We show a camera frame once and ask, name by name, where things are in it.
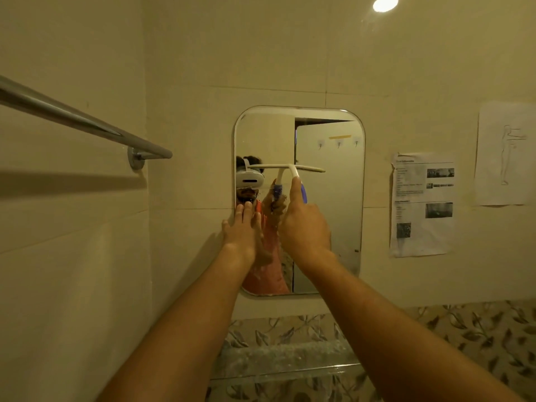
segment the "white vr headset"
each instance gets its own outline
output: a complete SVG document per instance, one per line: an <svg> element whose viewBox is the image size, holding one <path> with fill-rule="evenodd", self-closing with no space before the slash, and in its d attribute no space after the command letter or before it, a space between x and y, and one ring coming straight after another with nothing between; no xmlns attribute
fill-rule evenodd
<svg viewBox="0 0 536 402"><path fill-rule="evenodd" d="M249 161L244 158L245 167L236 170L237 189L259 189L264 183L264 175L256 169L249 167Z"/></svg>

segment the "dark hair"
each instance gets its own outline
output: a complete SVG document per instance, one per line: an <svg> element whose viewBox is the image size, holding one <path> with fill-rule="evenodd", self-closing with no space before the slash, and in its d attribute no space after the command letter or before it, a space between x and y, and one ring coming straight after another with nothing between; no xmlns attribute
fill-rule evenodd
<svg viewBox="0 0 536 402"><path fill-rule="evenodd" d="M250 165L260 165L263 163L262 160L260 158L257 158L256 156L245 156L244 158L248 160ZM236 157L236 170L240 168L245 168L245 162L241 156L237 156ZM260 173L264 172L263 168L260 168L258 170L260 171Z"/></svg>

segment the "rounded rectangular mirror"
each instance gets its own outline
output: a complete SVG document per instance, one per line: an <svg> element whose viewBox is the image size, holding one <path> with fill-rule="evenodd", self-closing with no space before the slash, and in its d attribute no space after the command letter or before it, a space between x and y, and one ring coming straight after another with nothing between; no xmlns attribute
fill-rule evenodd
<svg viewBox="0 0 536 402"><path fill-rule="evenodd" d="M235 200L250 201L261 212L267 257L267 265L251 270L242 288L258 296L317 292L277 234L295 171L307 201L319 206L330 225L333 252L358 275L365 171L359 119L346 110L251 107L236 122L234 146Z"/></svg>

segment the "paper sheet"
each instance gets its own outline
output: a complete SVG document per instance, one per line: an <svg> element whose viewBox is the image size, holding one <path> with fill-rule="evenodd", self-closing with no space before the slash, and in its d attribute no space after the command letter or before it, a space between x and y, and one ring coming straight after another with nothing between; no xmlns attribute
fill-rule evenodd
<svg viewBox="0 0 536 402"><path fill-rule="evenodd" d="M477 205L527 204L534 187L536 105L488 102L478 121Z"/></svg>
<svg viewBox="0 0 536 402"><path fill-rule="evenodd" d="M456 184L452 156L396 154L392 164L391 255L449 252L454 236Z"/></svg>

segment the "forearm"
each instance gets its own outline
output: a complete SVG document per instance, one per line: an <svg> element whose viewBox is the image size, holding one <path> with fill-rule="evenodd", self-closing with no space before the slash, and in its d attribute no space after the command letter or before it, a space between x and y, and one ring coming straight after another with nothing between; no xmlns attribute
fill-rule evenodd
<svg viewBox="0 0 536 402"><path fill-rule="evenodd" d="M203 400L248 268L224 248L160 318L100 401Z"/></svg>
<svg viewBox="0 0 536 402"><path fill-rule="evenodd" d="M304 272L386 401L518 401L511 390L344 269L331 253Z"/></svg>

